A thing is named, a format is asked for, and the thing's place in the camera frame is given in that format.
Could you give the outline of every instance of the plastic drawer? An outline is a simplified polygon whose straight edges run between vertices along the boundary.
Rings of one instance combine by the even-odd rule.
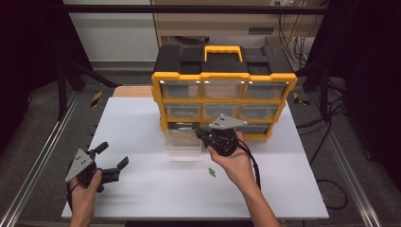
[[[204,82],[206,98],[240,98],[244,83],[239,80],[210,80]]]
[[[218,118],[222,114],[231,117],[237,116],[239,104],[204,103],[203,116],[205,118]]]
[[[163,97],[196,98],[201,96],[199,81],[160,80],[160,85]]]
[[[278,106],[274,104],[242,104],[242,119],[273,119]]]
[[[285,82],[248,82],[245,98],[281,98]]]
[[[200,104],[165,104],[166,116],[175,118],[199,118]]]
[[[265,134],[268,131],[270,124],[268,123],[250,123],[246,126],[236,128],[244,134]]]
[[[201,156],[201,140],[195,130],[167,130],[166,153],[173,161],[194,161]]]

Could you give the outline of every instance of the person's left hand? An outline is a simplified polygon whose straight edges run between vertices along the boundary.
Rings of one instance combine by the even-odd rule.
[[[88,188],[78,184],[78,179],[73,178],[70,182],[71,188],[77,186],[71,192],[73,215],[70,226],[89,226],[95,214],[96,190],[101,183],[101,171],[98,170],[91,180]]]

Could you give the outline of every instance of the human hand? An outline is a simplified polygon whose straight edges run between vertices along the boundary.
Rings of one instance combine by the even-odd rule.
[[[244,141],[242,132],[237,131],[238,139]],[[230,156],[221,156],[211,147],[207,147],[212,161],[219,164],[227,173],[229,179],[244,192],[247,188],[256,185],[253,177],[253,167],[248,154],[241,148],[236,148],[235,152]]]
[[[77,178],[73,178],[70,182],[72,189],[72,210],[71,227],[89,226],[91,219],[95,214],[96,190],[101,183],[102,173],[98,170],[91,180],[88,188],[82,186]]]

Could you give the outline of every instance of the yellow frame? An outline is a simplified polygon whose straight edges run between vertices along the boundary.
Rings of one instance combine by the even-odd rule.
[[[207,53],[237,53],[242,61],[239,46],[205,46],[205,60]],[[163,97],[161,81],[197,81],[200,84],[200,97]],[[244,82],[240,98],[208,98],[204,97],[204,82],[208,80],[236,80]],[[250,123],[268,123],[269,129],[265,134],[244,134],[246,140],[268,139],[271,136],[273,125],[279,120],[280,114],[286,105],[286,99],[289,92],[295,87],[297,77],[293,73],[272,73],[266,75],[250,75],[249,73],[216,73],[202,72],[198,75],[181,75],[178,72],[154,72],[152,75],[151,91],[153,99],[157,103],[161,115],[160,127],[163,132],[167,130],[168,122],[211,122],[215,119],[203,117],[204,103],[239,103],[239,104],[276,104],[277,111],[272,119],[246,119]],[[245,98],[245,93],[249,82],[285,82],[287,84],[285,91],[280,98]],[[200,117],[198,118],[177,118],[167,117],[165,104],[200,104]]]

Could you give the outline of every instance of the small green object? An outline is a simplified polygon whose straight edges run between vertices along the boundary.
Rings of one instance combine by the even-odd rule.
[[[209,174],[212,175],[213,177],[216,177],[216,172],[211,167],[209,167]]]

